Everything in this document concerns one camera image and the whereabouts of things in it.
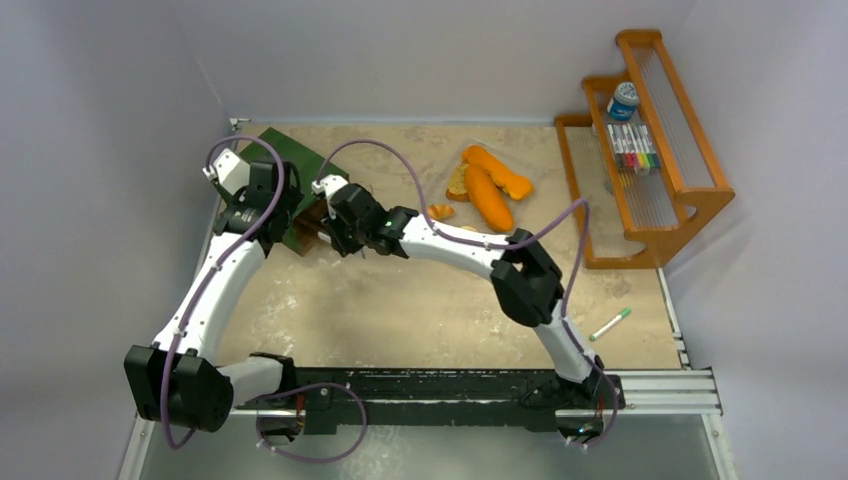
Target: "white wall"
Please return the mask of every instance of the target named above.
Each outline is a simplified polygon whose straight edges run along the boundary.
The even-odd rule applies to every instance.
[[[0,477],[114,478],[226,118],[163,0],[6,0],[0,63]]]
[[[736,199],[668,269],[743,478],[848,471],[848,4],[699,0],[669,41]]]
[[[172,0],[230,116],[547,122],[695,0]]]

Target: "colored marker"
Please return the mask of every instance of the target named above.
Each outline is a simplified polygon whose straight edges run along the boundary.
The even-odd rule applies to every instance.
[[[651,133],[648,132],[648,126],[642,124],[642,133],[645,134],[645,140],[648,142],[648,150],[651,151],[651,155],[654,157],[654,163],[657,168],[660,168],[660,156],[657,155],[657,149],[654,147],[654,141],[651,139]]]
[[[614,327],[614,326],[615,326],[618,322],[620,322],[620,321],[624,320],[624,317],[626,317],[626,316],[628,316],[628,315],[630,315],[630,307],[627,307],[627,308],[625,308],[624,310],[622,310],[621,312],[619,312],[619,314],[618,314],[618,315],[616,315],[615,317],[613,317],[613,319],[612,319],[612,320],[610,320],[609,322],[607,322],[607,324],[606,324],[606,325],[604,325],[603,327],[601,327],[601,329],[600,329],[600,330],[598,330],[597,332],[595,332],[595,333],[593,333],[593,334],[589,335],[589,340],[591,340],[591,341],[593,341],[593,342],[594,342],[595,340],[597,340],[597,339],[601,338],[601,335],[603,335],[603,334],[607,333],[607,330],[609,330],[610,328]]]
[[[624,136],[627,138],[627,144],[630,146],[630,153],[633,154],[633,167],[636,170],[642,169],[642,161],[639,158],[639,150],[636,149],[636,142],[633,141],[633,136],[630,135],[630,128],[625,123],[621,126],[621,129],[624,130]]]
[[[645,134],[642,132],[642,126],[636,125],[633,127],[633,132],[636,134],[636,140],[639,142],[639,145],[642,147],[642,151],[645,152],[645,157],[648,159],[648,164],[651,168],[656,168],[657,166],[654,163],[654,156],[651,155],[651,149],[648,148],[648,141],[645,140]]]
[[[637,164],[635,162],[633,152],[630,150],[630,142],[627,141],[627,136],[624,135],[624,129],[621,128],[621,125],[616,125],[615,132],[618,134],[618,138],[621,139],[621,146],[624,149],[626,165],[630,168],[635,168]]]
[[[630,125],[630,132],[633,134],[633,138],[636,139],[636,146],[639,148],[639,157],[645,161],[645,168],[652,168],[651,153],[648,152],[648,147],[645,145],[645,142],[642,141],[642,134],[639,125]]]
[[[615,131],[612,128],[612,125],[607,124],[607,130],[610,133],[610,143],[612,143],[613,149],[613,157],[615,157],[615,164],[618,168],[624,167],[624,158],[621,150],[621,142],[618,141],[618,138],[615,136]]]
[[[630,140],[630,144],[633,145],[633,153],[636,155],[636,160],[638,160],[639,170],[647,170],[650,165],[648,165],[647,159],[644,155],[642,155],[641,149],[639,148],[639,144],[636,142],[636,137],[633,135],[633,128],[630,124],[624,125],[624,131],[627,133],[627,138]]]

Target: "green marker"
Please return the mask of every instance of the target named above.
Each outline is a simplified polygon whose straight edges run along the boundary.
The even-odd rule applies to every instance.
[[[619,314],[618,314],[618,315],[616,315],[616,316],[615,316],[615,318],[613,318],[613,319],[612,319],[612,320],[610,320],[610,321],[609,321],[606,325],[604,325],[603,327],[601,327],[601,329],[600,329],[600,330],[598,330],[597,332],[595,332],[595,333],[593,333],[593,334],[589,335],[589,340],[591,340],[591,341],[593,341],[593,342],[594,342],[595,340],[597,340],[597,339],[601,338],[601,335],[603,335],[603,334],[607,333],[607,330],[609,330],[610,328],[614,327],[616,323],[618,323],[618,322],[620,322],[620,321],[624,320],[624,317],[626,317],[626,316],[628,316],[628,315],[630,315],[630,307],[627,307],[627,308],[625,308],[624,310],[622,310],[621,312],[619,312]]]

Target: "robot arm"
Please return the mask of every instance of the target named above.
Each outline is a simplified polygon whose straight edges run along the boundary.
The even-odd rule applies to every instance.
[[[168,377],[171,423],[210,432],[223,425],[232,407],[296,386],[294,363],[288,357],[256,353],[244,362],[221,368],[215,366],[215,361],[218,344],[239,297],[273,243],[281,241],[291,226],[293,212],[302,199],[297,171],[286,164],[286,178],[291,183],[285,186],[285,200],[253,238],[233,251],[219,268],[219,254],[228,250],[270,204],[277,172],[276,166],[267,161],[254,161],[248,166],[229,150],[224,150],[213,164],[215,170],[205,173],[228,205],[216,221],[216,235],[201,275],[153,343],[133,346],[124,360],[142,418],[160,420],[159,394]],[[561,386],[586,397],[595,394],[600,380],[584,356],[602,367],[600,359],[586,347],[570,319],[560,317],[562,272],[541,245],[496,250],[447,240],[436,235],[418,211],[404,207],[387,211],[367,190],[339,176],[313,183],[312,189],[327,201],[328,215],[322,223],[333,248],[342,256],[368,247],[381,255],[447,263],[490,281],[504,313],[539,337],[551,355]],[[445,224],[437,224],[437,228],[484,244],[515,244],[530,237],[524,230],[506,236],[469,232]],[[210,268],[218,271],[202,290],[188,324],[180,331],[183,338],[174,352],[172,369],[165,375],[168,348],[188,299],[200,288],[203,272]],[[569,323],[579,344],[569,338],[560,321]]]
[[[312,184],[327,200],[324,219],[331,245],[342,256],[367,246],[381,255],[421,258],[453,265],[492,283],[501,310],[513,321],[530,327],[545,346],[560,379],[581,384],[592,374],[584,356],[595,359],[579,331],[560,316],[562,271],[539,243],[519,250],[487,249],[437,235],[418,211],[405,207],[385,210],[363,187],[330,175]],[[436,222],[436,228],[454,237],[480,244],[517,244],[530,232],[512,236],[470,232]],[[569,338],[560,321],[569,324],[581,349]]]

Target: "wooden rack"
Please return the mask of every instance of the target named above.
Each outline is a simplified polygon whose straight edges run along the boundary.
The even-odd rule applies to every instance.
[[[589,113],[558,116],[556,130],[571,196],[577,200],[580,191],[565,129],[595,125],[624,238],[645,246],[630,256],[596,257],[589,238],[584,252],[586,267],[658,268],[668,263],[735,194],[707,141],[660,32],[625,30],[616,36],[616,44],[626,70],[616,76],[584,79]],[[601,112],[616,86],[627,81],[633,82],[639,94],[634,120],[648,126],[660,158],[659,173],[624,176],[616,166]],[[581,232],[584,215],[583,209],[576,212]]]

